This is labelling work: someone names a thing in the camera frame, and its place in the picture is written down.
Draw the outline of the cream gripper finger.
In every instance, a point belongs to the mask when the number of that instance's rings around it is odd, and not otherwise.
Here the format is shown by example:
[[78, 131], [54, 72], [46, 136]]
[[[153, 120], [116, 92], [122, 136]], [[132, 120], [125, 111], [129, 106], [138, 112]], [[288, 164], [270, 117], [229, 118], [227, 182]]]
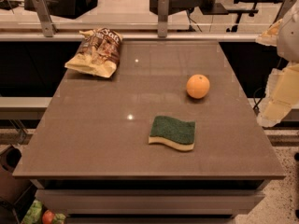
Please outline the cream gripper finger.
[[299, 103], [299, 63], [274, 68], [267, 80], [265, 97], [260, 102], [257, 122], [263, 127], [280, 123]]
[[279, 32], [281, 29], [282, 20], [274, 22], [267, 30], [257, 36], [255, 42], [264, 46], [276, 47], [279, 41]]

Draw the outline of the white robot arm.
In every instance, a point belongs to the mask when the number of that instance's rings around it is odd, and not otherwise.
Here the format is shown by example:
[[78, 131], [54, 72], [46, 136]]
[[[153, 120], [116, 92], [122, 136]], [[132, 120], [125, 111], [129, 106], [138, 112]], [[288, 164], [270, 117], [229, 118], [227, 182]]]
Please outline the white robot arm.
[[278, 56], [288, 62], [282, 70], [272, 69], [257, 116], [261, 126], [273, 127], [299, 103], [299, 1], [261, 33], [256, 42], [276, 47]]

